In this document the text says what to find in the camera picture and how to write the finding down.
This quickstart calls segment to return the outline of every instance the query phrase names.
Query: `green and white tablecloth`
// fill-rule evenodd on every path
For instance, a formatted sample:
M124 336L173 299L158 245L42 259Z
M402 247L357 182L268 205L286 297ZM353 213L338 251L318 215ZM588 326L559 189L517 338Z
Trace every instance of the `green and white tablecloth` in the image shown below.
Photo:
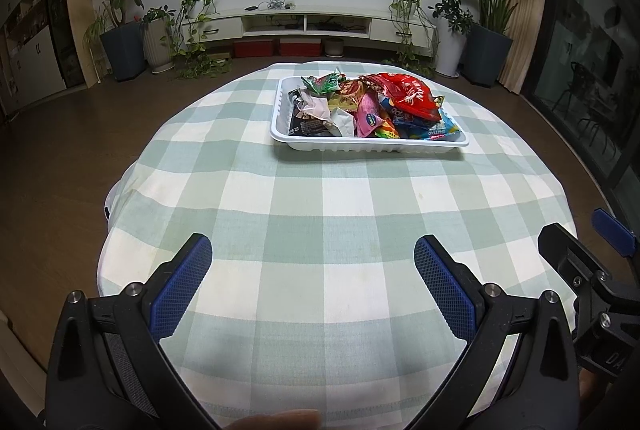
M144 282L193 232L212 242L210 271L162 347L220 424L290 408L319 409L329 427L409 422L464 347L415 270L426 233L481 282L555 289L572 313L536 250L546 224L575 234L562 187L475 102L429 83L470 137L440 155L298 152L271 139L278 80L336 65L399 71L315 62L239 78L165 123L114 189L101 294Z

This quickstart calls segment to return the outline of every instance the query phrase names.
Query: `white tv cabinet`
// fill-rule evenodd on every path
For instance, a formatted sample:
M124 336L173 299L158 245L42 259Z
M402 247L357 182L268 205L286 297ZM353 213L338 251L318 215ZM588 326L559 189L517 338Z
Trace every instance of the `white tv cabinet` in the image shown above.
M209 16L212 20L194 24L194 41L231 40L259 36L340 36L368 38L400 44L402 33L391 19L391 12L360 8L334 8L330 6L297 6L292 10L226 10ZM331 23L340 24L347 31L336 31ZM429 42L433 27L425 28L418 17L409 19L412 42L425 55L430 55ZM182 24L184 38L190 38L189 23Z

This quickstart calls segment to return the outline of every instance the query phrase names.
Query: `blue gripper pad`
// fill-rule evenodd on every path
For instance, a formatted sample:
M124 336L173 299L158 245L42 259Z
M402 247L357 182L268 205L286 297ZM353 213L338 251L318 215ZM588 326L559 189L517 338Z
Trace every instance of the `blue gripper pad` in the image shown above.
M446 257L454 263L448 254ZM426 237L415 243L414 262L451 332L470 343L478 329L474 304Z
M638 242L635 235L602 208L591 214L591 226L622 257L632 257L636 253Z
M156 342L174 334L212 260L209 239L194 233L173 260L158 267L149 279L147 284L155 282L156 287L149 286L148 328Z

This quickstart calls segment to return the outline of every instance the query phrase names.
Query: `round planter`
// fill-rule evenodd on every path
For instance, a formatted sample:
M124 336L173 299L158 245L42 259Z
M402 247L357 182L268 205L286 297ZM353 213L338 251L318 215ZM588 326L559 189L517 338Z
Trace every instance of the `round planter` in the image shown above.
M187 12L187 18L195 20L198 18L200 14L207 14L211 7L212 3L209 3L207 6L204 5L204 1L197 1L192 7L191 10Z
M344 53L344 40L341 38L325 38L324 54L332 58L341 58Z
M417 3L408 1L398 1L397 7L393 8L393 16L396 20L411 19L415 17L415 11L418 9Z
M459 32L453 32L449 27L449 21L443 17L436 19L438 30L438 63L436 71L443 76L457 78L458 64L462 51L465 49L466 36Z
M167 71L175 66L169 43L167 40L162 40L163 36L166 37L169 34L164 18L152 20L142 26L142 44L146 61L149 62L153 74Z
M466 41L465 67L462 72L472 83L494 85L507 59L513 40L474 24Z
M142 32L138 22L128 22L102 33L100 41L113 69L113 77L118 82L131 80L145 70Z

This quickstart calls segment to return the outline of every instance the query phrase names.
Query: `sliding glass door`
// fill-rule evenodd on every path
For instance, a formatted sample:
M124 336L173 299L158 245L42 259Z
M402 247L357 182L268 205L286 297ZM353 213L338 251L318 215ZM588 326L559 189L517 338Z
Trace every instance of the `sliding glass door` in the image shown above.
M523 93L640 233L640 0L546 0Z

